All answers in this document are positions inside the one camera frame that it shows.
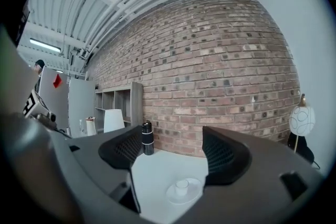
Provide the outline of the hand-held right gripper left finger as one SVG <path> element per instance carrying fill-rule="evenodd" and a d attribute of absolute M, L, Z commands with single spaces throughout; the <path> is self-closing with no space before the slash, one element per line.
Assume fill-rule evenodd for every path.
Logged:
<path fill-rule="evenodd" d="M 84 224 L 148 224 L 140 216 L 131 172 L 142 152 L 141 132 L 138 125 L 80 138 L 51 134 Z"/>

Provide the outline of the red tag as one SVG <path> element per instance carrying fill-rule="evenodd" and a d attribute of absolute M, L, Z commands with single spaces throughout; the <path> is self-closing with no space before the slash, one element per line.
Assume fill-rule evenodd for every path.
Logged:
<path fill-rule="evenodd" d="M 60 74 L 57 73 L 57 75 L 56 75 L 56 77 L 53 81 L 54 88 L 56 89 L 56 88 L 60 87 L 62 85 L 62 83 L 63 83 L 62 78 L 61 78 Z"/>

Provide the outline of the ceiling tube light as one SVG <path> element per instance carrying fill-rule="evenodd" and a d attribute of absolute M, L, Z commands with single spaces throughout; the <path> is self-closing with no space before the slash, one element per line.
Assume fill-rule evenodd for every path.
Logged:
<path fill-rule="evenodd" d="M 45 42 L 35 40 L 33 38 L 30 38 L 29 42 L 33 45 L 36 45 L 36 46 L 39 46 L 39 47 L 42 47 L 42 48 L 45 48 L 45 49 L 48 49 L 48 50 L 51 50 L 51 51 L 54 51 L 54 52 L 57 52 L 57 53 L 61 53 L 61 49 L 59 47 L 47 44 Z"/>

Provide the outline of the grey wooden shelf desk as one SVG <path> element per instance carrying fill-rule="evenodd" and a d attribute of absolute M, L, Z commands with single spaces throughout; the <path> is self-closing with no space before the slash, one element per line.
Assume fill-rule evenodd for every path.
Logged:
<path fill-rule="evenodd" d="M 143 86 L 132 82 L 126 86 L 118 86 L 95 91 L 95 125 L 98 133 L 104 133 L 104 112 L 109 109 L 122 111 L 125 127 L 142 125 L 143 123 Z"/>

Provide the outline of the white saucer plate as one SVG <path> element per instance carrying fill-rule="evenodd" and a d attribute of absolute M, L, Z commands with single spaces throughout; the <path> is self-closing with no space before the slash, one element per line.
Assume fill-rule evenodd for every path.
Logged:
<path fill-rule="evenodd" d="M 188 193 L 186 196 L 180 197 L 177 196 L 175 193 L 175 183 L 173 183 L 167 190 L 166 190 L 166 197 L 168 201 L 174 205 L 184 205 L 188 204 L 189 202 L 195 200 L 202 190 L 201 182 L 196 178 L 183 178 L 189 181 Z"/>

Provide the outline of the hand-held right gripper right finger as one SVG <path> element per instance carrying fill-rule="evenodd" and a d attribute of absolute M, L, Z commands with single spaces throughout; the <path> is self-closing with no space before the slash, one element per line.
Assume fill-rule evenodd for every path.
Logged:
<path fill-rule="evenodd" d="M 202 195 L 174 224 L 284 224 L 323 181 L 300 155 L 265 138 L 205 126 L 202 149 Z"/>

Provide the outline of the white cup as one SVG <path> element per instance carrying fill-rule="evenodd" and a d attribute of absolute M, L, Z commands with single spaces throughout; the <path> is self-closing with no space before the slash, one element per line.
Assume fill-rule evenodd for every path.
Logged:
<path fill-rule="evenodd" d="M 175 193 L 177 196 L 183 197 L 188 193 L 189 181 L 187 179 L 181 179 L 175 183 Z"/>

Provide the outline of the globe shade brass table lamp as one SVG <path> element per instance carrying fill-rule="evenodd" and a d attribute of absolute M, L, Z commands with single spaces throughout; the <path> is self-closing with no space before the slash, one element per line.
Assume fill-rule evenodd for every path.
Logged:
<path fill-rule="evenodd" d="M 299 137 L 307 136 L 316 123 L 314 109 L 307 103 L 303 93 L 299 104 L 294 107 L 289 117 L 290 132 L 295 135 L 293 151 L 297 151 Z"/>

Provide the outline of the black rounded object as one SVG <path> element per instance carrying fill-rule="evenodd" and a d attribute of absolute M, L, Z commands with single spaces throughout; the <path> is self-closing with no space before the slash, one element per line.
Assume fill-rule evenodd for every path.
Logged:
<path fill-rule="evenodd" d="M 312 150 L 308 147 L 305 136 L 296 136 L 292 132 L 289 135 L 287 146 L 294 150 L 296 147 L 296 153 L 303 157 L 308 163 L 313 164 L 314 154 Z"/>

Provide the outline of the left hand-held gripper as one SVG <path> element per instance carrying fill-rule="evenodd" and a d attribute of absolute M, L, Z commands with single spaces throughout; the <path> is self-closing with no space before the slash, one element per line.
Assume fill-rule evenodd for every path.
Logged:
<path fill-rule="evenodd" d="M 45 105 L 42 98 L 32 90 L 26 105 L 23 109 L 25 118 L 33 118 L 46 127 L 57 127 L 56 115 L 53 114 Z"/>

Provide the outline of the white partition panel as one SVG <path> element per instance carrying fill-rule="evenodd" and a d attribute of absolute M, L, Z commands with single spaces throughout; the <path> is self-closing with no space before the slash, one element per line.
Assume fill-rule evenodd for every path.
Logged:
<path fill-rule="evenodd" d="M 71 137 L 86 136 L 86 118 L 94 116 L 95 82 L 71 78 L 68 101 Z"/>
<path fill-rule="evenodd" d="M 62 78 L 62 85 L 54 88 L 53 81 L 57 75 Z M 64 73 L 44 67 L 40 76 L 39 96 L 44 101 L 47 108 L 56 115 L 57 128 L 65 130 L 69 127 L 68 120 L 68 77 Z"/>

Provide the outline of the white shade brass table lamp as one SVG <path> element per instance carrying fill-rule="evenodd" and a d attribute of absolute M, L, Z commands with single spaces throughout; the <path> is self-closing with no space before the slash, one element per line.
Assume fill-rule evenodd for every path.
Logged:
<path fill-rule="evenodd" d="M 105 133 L 125 128 L 122 111 L 109 109 L 104 112 L 103 131 Z"/>

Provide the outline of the person's black vest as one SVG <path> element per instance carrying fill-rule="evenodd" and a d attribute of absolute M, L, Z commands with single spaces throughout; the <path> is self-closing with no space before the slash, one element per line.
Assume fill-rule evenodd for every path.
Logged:
<path fill-rule="evenodd" d="M 3 0 L 0 24 L 3 24 L 9 37 L 18 47 L 29 17 L 28 0 Z"/>

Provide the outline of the person's pale shirt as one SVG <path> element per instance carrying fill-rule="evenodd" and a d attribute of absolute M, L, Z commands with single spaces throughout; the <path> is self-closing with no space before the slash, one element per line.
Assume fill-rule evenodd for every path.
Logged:
<path fill-rule="evenodd" d="M 0 24 L 0 222 L 81 224 L 49 130 L 23 115 L 36 81 Z"/>

